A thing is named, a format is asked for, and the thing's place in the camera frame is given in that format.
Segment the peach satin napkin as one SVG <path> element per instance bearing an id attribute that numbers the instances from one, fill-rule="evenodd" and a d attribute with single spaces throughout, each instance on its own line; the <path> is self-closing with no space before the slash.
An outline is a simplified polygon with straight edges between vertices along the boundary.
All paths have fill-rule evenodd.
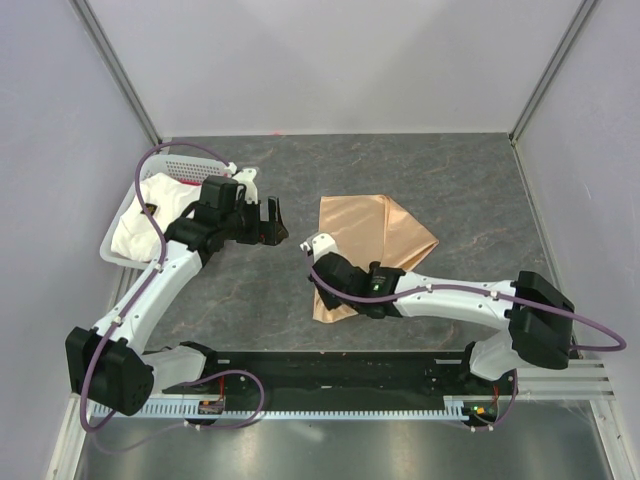
<path id="1" fill-rule="evenodd" d="M 439 243 L 411 213 L 381 194 L 322 198 L 318 232 L 330 234 L 340 255 L 365 271 L 374 261 L 411 271 Z"/>

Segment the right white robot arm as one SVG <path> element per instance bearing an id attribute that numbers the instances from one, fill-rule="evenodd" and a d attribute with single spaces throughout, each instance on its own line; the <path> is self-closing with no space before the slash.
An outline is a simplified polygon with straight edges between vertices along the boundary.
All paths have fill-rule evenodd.
<path id="1" fill-rule="evenodd" d="M 497 282 L 453 281 L 377 262 L 363 270 L 330 252 L 315 259 L 310 279 L 329 310 L 347 306 L 374 319 L 437 317 L 493 329 L 493 336 L 465 349 L 457 377 L 469 393 L 483 392 L 514 369 L 569 364 L 574 306 L 535 272 Z"/>

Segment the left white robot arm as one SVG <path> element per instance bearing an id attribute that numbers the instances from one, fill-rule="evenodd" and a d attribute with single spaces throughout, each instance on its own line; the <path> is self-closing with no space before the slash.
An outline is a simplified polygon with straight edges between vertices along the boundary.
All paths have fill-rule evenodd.
<path id="1" fill-rule="evenodd" d="M 120 302 L 90 329 L 74 328 L 65 340 L 71 389 L 131 416 L 148 398 L 180 384 L 208 393 L 219 382 L 211 352 L 186 342 L 164 352 L 145 350 L 151 333 L 178 293 L 227 241 L 276 246 L 287 238 L 279 200 L 268 200 L 260 217 L 257 171 L 211 175 L 192 202 L 167 228 L 160 252 Z"/>

